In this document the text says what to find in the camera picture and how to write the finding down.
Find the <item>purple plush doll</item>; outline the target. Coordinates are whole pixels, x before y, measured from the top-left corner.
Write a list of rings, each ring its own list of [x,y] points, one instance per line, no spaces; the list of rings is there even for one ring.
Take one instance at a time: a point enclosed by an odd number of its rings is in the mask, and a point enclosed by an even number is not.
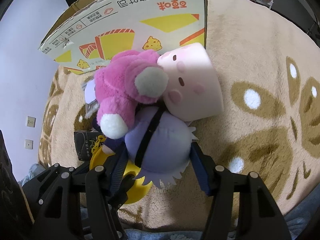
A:
[[[195,127],[156,106],[141,109],[132,128],[118,114],[103,115],[100,128],[110,149],[125,143],[129,159],[140,169],[136,177],[143,179],[142,184],[153,183],[157,188],[174,185],[182,177],[196,140]]]

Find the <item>pink cube pig plush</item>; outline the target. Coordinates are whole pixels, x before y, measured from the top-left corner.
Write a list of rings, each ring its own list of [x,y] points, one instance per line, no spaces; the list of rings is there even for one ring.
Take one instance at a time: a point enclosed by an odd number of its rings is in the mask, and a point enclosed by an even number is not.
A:
[[[172,115],[190,122],[223,112],[217,73],[202,44],[168,51],[157,63],[169,77],[163,100]]]

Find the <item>wall outlet upper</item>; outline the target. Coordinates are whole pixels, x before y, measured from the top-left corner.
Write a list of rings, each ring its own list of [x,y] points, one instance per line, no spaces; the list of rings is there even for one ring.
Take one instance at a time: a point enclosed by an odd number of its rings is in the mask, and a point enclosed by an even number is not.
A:
[[[36,118],[32,116],[27,116],[26,126],[34,128],[36,123]]]

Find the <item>yellow round plush toy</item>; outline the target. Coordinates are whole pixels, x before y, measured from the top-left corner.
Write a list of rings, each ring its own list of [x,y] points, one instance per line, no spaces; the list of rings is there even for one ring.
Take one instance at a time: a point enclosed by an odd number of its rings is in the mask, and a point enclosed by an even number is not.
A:
[[[98,135],[94,145],[91,147],[91,161],[89,163],[89,169],[92,170],[96,166],[103,165],[106,159],[114,155],[112,150],[108,150],[104,143],[106,137],[104,135]],[[131,160],[128,160],[123,179],[119,190],[124,190],[127,195],[127,200],[124,204],[133,204],[144,198],[150,191],[153,183],[149,182],[144,185],[144,177],[135,179],[136,175],[140,172],[138,168]]]

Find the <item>wall outlet lower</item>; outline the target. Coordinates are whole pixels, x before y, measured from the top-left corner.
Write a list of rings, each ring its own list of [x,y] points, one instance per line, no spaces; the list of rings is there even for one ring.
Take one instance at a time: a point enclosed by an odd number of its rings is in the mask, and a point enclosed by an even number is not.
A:
[[[33,144],[34,144],[34,142],[32,140],[25,139],[24,148],[28,149],[28,150],[32,150],[33,149]]]

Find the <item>clear plastic bag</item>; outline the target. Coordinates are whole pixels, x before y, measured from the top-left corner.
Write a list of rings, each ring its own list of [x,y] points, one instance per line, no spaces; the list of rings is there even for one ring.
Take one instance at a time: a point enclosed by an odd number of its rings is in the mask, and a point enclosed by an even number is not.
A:
[[[95,81],[90,79],[82,84],[85,99],[85,118],[90,118],[99,109],[99,103],[95,96]]]

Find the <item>pink plush bear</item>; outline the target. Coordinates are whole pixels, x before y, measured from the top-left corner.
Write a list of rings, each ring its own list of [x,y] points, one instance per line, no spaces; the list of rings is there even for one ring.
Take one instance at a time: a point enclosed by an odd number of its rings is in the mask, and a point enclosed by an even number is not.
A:
[[[165,92],[169,78],[158,58],[152,49],[126,50],[95,72],[97,123],[106,137],[123,137],[135,123],[137,105],[156,103]]]

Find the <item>black small pouch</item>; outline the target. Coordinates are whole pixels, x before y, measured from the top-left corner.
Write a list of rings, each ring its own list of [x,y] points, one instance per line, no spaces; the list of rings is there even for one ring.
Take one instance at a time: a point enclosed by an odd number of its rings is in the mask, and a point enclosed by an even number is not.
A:
[[[75,150],[80,161],[89,161],[92,157],[92,148],[101,135],[99,132],[75,131]]]

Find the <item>printed cardboard box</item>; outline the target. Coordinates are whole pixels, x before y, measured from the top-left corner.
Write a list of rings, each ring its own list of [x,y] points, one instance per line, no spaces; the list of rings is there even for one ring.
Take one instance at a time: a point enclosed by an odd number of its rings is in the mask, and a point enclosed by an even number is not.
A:
[[[80,75],[108,65],[125,50],[164,54],[205,44],[206,32],[207,0],[77,0],[39,49]]]

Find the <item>wall outlet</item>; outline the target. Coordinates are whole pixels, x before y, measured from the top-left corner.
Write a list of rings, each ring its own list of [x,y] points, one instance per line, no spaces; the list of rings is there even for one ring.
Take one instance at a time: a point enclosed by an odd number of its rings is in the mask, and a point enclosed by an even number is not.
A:
[[[36,123],[36,118],[32,116],[27,116],[26,126],[34,128]]]
[[[34,142],[32,140],[25,139],[24,148],[28,149],[28,150],[32,150],[33,149],[33,144],[34,144]]]

